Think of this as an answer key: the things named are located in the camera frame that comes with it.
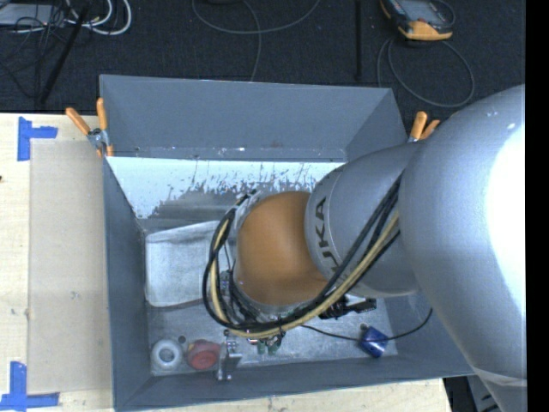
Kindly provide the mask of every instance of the metal bracket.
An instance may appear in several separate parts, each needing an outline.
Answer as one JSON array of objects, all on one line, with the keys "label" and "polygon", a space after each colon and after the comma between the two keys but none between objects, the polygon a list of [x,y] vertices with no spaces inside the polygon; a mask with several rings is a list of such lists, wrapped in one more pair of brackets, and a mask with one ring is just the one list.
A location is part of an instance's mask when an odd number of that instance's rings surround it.
[{"label": "metal bracket", "polygon": [[106,147],[111,145],[111,140],[109,139],[109,135],[106,130],[101,130],[99,128],[90,131],[87,134],[87,139],[97,149],[103,149],[103,145]]},{"label": "metal bracket", "polygon": [[243,357],[243,355],[238,352],[236,336],[229,331],[225,332],[223,350],[225,353],[220,358],[216,377],[219,381],[229,381],[232,379],[232,373],[236,370],[237,365]]}]

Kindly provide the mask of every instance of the gray bin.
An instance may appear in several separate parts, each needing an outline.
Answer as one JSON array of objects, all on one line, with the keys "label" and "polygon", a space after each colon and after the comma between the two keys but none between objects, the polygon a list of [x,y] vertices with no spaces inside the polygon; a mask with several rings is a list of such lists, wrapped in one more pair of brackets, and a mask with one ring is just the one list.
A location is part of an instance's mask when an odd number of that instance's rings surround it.
[{"label": "gray bin", "polygon": [[[291,334],[300,335],[294,340],[300,358],[292,361],[282,353],[243,364],[229,382],[218,381],[210,370],[154,373],[150,355],[155,341],[176,336],[178,329],[187,331],[188,340],[197,331],[221,340],[222,328],[199,302],[173,308],[147,303],[148,235],[219,220],[237,194],[252,185],[267,193],[310,190],[333,166],[402,144],[407,136],[394,96],[385,88],[101,76],[100,96],[115,149],[115,157],[104,159],[103,183],[116,410],[473,373],[436,314],[415,334],[392,342],[379,359],[297,328],[287,336],[291,343]],[[231,175],[219,179],[202,172],[198,182],[190,169],[196,166],[199,172],[208,163],[226,167]],[[278,169],[271,175],[261,172],[285,164],[305,169],[283,179]],[[238,179],[241,167],[243,178]],[[380,300],[365,319],[373,319],[388,335],[399,334],[421,323],[428,311],[419,293]],[[332,325],[357,330],[362,321],[342,318]]]}]

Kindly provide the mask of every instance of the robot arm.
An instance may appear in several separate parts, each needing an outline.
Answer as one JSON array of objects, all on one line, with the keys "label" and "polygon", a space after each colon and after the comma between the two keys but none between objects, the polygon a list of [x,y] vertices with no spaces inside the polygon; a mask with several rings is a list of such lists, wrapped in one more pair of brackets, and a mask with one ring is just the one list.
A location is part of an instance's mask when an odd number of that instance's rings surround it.
[{"label": "robot arm", "polygon": [[[422,291],[501,410],[526,410],[524,95],[477,102],[428,139],[335,169],[310,195],[232,209],[212,243],[210,314],[269,339],[348,295]],[[233,287],[256,324],[230,321],[217,294],[215,255],[235,220]]]},{"label": "robot arm", "polygon": [[329,276],[360,216],[402,173],[400,239],[353,291],[421,288],[505,412],[526,409],[524,96],[523,86],[493,95],[425,141],[351,162],[313,191],[305,218],[311,255]]}]

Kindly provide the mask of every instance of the red cap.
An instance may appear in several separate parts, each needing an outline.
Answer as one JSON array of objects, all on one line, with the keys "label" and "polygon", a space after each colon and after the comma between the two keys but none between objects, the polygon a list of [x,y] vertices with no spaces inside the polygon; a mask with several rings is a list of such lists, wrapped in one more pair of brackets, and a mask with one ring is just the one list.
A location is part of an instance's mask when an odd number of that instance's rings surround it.
[{"label": "red cap", "polygon": [[187,363],[196,370],[209,369],[220,358],[221,346],[218,343],[199,339],[189,345]]}]

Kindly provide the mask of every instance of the gray robot arm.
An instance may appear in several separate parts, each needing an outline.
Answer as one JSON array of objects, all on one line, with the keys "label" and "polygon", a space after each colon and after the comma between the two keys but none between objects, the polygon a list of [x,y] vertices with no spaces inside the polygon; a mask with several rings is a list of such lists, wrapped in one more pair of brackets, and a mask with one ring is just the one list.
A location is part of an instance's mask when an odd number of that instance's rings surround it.
[{"label": "gray robot arm", "polygon": [[308,248],[329,279],[401,176],[400,236],[352,294],[424,292],[504,412],[527,409],[524,98],[524,86],[495,94],[429,139],[348,163],[305,211]]}]

